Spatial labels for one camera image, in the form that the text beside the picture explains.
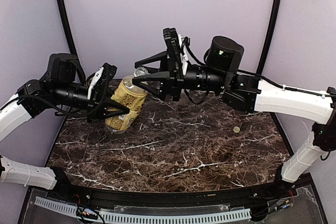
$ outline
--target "ventilation grille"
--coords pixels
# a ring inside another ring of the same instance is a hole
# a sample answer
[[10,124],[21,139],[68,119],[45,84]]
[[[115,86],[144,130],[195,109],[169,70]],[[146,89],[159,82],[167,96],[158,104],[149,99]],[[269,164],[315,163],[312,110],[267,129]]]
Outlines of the ventilation grille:
[[[70,203],[61,203],[50,199],[36,197],[35,205],[49,209],[60,214],[77,218],[77,206]],[[220,224],[251,218],[250,209],[243,209],[231,212],[221,212],[209,215],[189,215],[189,216],[143,216],[143,215],[124,215],[114,212],[100,211],[100,215],[106,223],[124,224]]]

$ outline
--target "marble table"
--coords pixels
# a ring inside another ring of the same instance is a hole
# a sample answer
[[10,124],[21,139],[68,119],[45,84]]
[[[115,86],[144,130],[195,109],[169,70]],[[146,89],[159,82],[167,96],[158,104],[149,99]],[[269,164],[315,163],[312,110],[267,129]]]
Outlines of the marble table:
[[[192,92],[195,100],[202,95]],[[213,94],[201,105],[184,94],[180,102],[148,95],[123,134],[112,133],[104,121],[68,118],[48,166],[62,167],[74,185],[186,192],[268,183],[288,158],[269,113],[234,111]]]

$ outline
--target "robotic hand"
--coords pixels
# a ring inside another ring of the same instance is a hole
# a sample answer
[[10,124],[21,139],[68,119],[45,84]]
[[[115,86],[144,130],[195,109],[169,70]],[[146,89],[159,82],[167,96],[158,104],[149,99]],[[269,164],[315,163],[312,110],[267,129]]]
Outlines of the robotic hand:
[[[106,119],[128,114],[129,109],[111,100],[113,90],[108,87],[116,74],[116,66],[105,63],[92,74],[89,87],[78,57],[70,54],[53,54],[49,58],[46,73],[40,80],[30,80],[20,87],[16,94],[0,109],[0,142],[13,130],[45,109],[53,108],[57,116],[71,115],[76,118]],[[81,83],[74,83],[76,72]],[[58,105],[77,108],[65,111]],[[107,111],[107,107],[117,110]],[[0,182],[32,185],[46,189],[68,184],[68,178],[61,168],[35,167],[11,161],[0,156]]]
[[[205,91],[204,101],[210,91],[221,95],[221,100],[238,111],[253,113],[276,112],[299,116],[315,121],[312,132],[295,155],[278,169],[274,190],[292,186],[299,176],[322,154],[336,150],[336,90],[311,91],[279,85],[259,74],[239,70],[244,48],[233,40],[216,36],[205,53],[204,63],[191,52],[190,40],[178,35],[175,28],[163,30],[167,50],[135,63],[139,67],[160,62],[159,68],[149,68],[149,75],[135,77],[133,84],[161,100],[171,95],[180,99],[182,89]],[[189,62],[191,56],[198,63]],[[144,82],[159,82],[158,89]]]

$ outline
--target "white wall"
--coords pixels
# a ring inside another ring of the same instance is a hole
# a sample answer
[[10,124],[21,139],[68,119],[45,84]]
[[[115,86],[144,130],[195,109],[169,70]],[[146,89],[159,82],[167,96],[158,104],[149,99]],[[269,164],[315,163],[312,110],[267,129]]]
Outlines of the white wall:
[[[39,79],[52,53],[68,52],[56,0],[0,0],[0,104],[26,81]],[[44,165],[61,118],[45,111],[0,143],[0,154]],[[22,185],[0,184],[0,223],[17,223],[26,194]]]
[[162,30],[175,27],[191,38],[201,59],[216,35],[245,48],[241,67],[255,71],[273,0],[66,0],[85,71],[104,62],[130,74],[134,62],[166,49]]
[[[313,90],[336,87],[336,0],[281,0],[264,75],[279,83]],[[294,150],[312,122],[279,115]],[[310,170],[329,223],[336,223],[336,155]]]

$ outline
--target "bottle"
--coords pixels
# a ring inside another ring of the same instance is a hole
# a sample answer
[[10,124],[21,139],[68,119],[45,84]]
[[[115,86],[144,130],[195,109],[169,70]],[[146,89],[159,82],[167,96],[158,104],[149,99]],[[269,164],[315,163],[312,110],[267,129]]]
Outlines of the bottle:
[[137,76],[144,76],[148,74],[147,69],[138,67],[133,75],[126,76],[120,82],[112,100],[119,102],[130,109],[130,113],[120,116],[113,116],[105,119],[106,127],[113,133],[121,134],[131,125],[142,111],[142,106],[145,102],[147,92],[132,83],[132,79]]

